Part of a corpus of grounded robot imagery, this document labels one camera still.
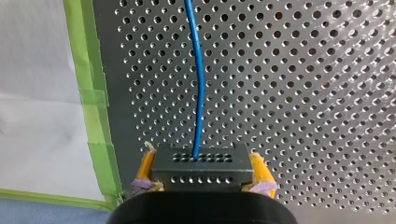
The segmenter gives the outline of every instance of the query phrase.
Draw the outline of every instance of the metal block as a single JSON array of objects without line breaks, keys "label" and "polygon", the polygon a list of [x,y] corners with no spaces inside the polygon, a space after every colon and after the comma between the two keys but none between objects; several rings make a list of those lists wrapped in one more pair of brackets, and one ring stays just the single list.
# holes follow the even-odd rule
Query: metal block
[{"label": "metal block", "polygon": [[151,172],[166,190],[240,190],[253,178],[248,150],[241,144],[202,148],[197,159],[189,149],[160,144]]}]

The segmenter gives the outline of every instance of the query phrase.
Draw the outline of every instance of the gray metal surface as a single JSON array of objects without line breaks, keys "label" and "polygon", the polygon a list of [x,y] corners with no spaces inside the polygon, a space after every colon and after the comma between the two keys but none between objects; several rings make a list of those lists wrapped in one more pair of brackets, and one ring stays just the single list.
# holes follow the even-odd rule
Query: gray metal surface
[{"label": "gray metal surface", "polygon": [[253,181],[249,151],[242,144],[201,148],[197,159],[189,149],[160,144],[151,171],[152,180],[166,190],[240,190]]},{"label": "gray metal surface", "polygon": [[[144,140],[191,147],[196,77],[182,1],[122,3],[96,1],[95,11],[113,142],[130,182]],[[203,147],[257,149],[295,213],[394,217],[394,1],[193,3]]]}]

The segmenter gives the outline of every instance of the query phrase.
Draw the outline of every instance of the yellow clip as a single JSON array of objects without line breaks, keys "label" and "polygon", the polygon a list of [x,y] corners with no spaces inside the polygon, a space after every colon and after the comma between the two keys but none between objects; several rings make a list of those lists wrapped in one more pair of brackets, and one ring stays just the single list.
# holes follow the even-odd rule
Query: yellow clip
[{"label": "yellow clip", "polygon": [[[274,177],[272,176],[268,167],[264,164],[264,158],[257,152],[250,154],[250,161],[254,170],[254,179],[258,182],[274,182],[276,183]],[[276,190],[271,189],[271,198],[275,198]]]},{"label": "yellow clip", "polygon": [[151,165],[154,162],[155,154],[157,150],[151,148],[149,152],[145,154],[140,165],[139,171],[137,172],[136,179],[147,179],[149,180]]}]

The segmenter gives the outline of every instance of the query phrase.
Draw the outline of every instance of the wire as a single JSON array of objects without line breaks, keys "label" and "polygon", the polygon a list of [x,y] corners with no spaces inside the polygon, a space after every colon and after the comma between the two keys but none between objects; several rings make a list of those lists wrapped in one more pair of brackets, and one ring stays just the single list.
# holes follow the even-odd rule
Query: wire
[{"label": "wire", "polygon": [[194,9],[191,0],[184,0],[186,6],[187,18],[189,19],[190,30],[191,30],[191,41],[195,54],[195,65],[197,69],[198,79],[198,97],[196,107],[196,126],[194,136],[194,146],[192,149],[192,156],[197,158],[199,155],[199,149],[201,144],[202,134],[202,114],[204,110],[204,99],[205,99],[205,74],[204,74],[204,63],[202,59],[201,46],[199,36],[197,32],[197,24],[195,22]]}]

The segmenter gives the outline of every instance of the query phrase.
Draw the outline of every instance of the hole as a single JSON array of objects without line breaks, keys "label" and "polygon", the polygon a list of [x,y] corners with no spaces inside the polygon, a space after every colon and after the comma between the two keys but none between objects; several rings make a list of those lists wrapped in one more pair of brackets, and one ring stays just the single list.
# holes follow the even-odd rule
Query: hole
[{"label": "hole", "polygon": [[225,183],[226,184],[231,184],[233,182],[233,178],[232,177],[227,177],[226,179],[225,179]]},{"label": "hole", "polygon": [[321,12],[320,12],[320,11],[315,11],[315,12],[312,14],[312,17],[313,17],[315,20],[319,19],[319,18],[321,17]]},{"label": "hole", "polygon": [[352,17],[359,18],[360,16],[361,16],[361,11],[360,10],[356,9],[356,10],[353,11]]},{"label": "hole", "polygon": [[275,14],[275,19],[276,19],[277,21],[282,20],[282,17],[283,17],[283,14],[282,14],[281,12],[277,12],[277,13]]},{"label": "hole", "polygon": [[122,22],[123,22],[124,24],[129,24],[129,23],[131,22],[131,19],[129,19],[128,17],[124,17],[124,18],[122,19]]},{"label": "hole", "polygon": [[258,21],[262,21],[262,20],[264,19],[264,14],[262,14],[261,12],[257,13],[256,19],[257,19]]},{"label": "hole", "polygon": [[301,13],[300,11],[294,12],[293,18],[294,18],[295,20],[299,20],[301,17],[302,17],[302,13]]},{"label": "hole", "polygon": [[335,10],[335,11],[332,13],[332,16],[333,16],[334,18],[336,18],[336,19],[340,18],[341,15],[342,15],[342,12],[341,12],[340,10]]}]

